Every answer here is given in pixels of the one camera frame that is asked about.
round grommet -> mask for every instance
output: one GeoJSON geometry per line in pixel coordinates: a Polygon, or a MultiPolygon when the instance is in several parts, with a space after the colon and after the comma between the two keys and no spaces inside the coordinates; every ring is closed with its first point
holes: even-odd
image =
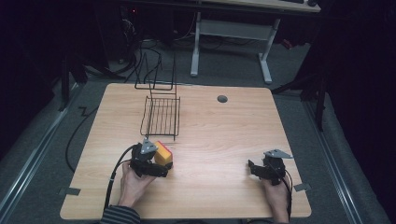
{"type": "Polygon", "coordinates": [[[218,101],[220,103],[226,103],[228,101],[228,98],[225,95],[220,95],[220,96],[218,96],[218,101]]]}

striped sleeve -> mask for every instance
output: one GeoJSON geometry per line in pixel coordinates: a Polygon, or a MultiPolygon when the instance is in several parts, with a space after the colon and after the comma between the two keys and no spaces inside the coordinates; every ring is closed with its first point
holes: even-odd
{"type": "Polygon", "coordinates": [[[137,212],[125,206],[109,206],[105,209],[101,224],[138,224],[140,216],[137,212]]]}

table top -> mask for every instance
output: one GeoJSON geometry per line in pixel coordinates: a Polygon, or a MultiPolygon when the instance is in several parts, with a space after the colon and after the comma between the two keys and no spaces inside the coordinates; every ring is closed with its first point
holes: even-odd
{"type": "Polygon", "coordinates": [[[202,0],[202,2],[240,5],[246,7],[266,7],[301,12],[320,12],[320,7],[318,5],[310,7],[307,4],[307,0],[304,0],[302,4],[280,0],[202,0]]]}
{"type": "MultiPolygon", "coordinates": [[[[102,216],[111,172],[122,152],[142,142],[140,127],[147,90],[131,84],[109,84],[98,109],[61,210],[64,219],[102,216]]],[[[259,178],[248,160],[262,165],[263,152],[281,149],[292,155],[271,92],[265,88],[177,86],[179,134],[151,136],[173,153],[174,167],[157,178],[136,205],[142,218],[254,218],[271,211],[259,178]],[[218,101],[219,95],[228,98],[218,101]]],[[[293,184],[300,184],[294,160],[284,160],[293,184]]],[[[121,168],[110,204],[120,197],[121,168]]],[[[304,191],[293,190],[292,217],[308,217],[304,191]]]]}

human hand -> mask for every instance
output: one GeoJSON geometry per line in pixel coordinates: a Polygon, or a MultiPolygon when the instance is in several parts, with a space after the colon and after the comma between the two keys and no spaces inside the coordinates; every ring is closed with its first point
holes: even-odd
{"type": "Polygon", "coordinates": [[[129,161],[122,164],[121,196],[119,206],[132,208],[143,196],[147,186],[156,177],[150,175],[142,175],[142,177],[139,177],[129,164],[129,161]]]}
{"type": "Polygon", "coordinates": [[[286,187],[283,181],[280,184],[273,186],[271,180],[262,179],[264,186],[265,197],[271,207],[273,218],[275,222],[289,223],[288,214],[288,187],[289,180],[284,178],[288,186],[286,187]]]}

yellow cube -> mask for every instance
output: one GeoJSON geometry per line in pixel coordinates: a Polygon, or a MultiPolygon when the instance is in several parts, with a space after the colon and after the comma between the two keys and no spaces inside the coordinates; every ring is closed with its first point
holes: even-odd
{"type": "Polygon", "coordinates": [[[157,141],[154,145],[158,147],[157,152],[154,155],[155,163],[165,166],[169,162],[173,161],[172,152],[164,146],[162,142],[157,141]]]}

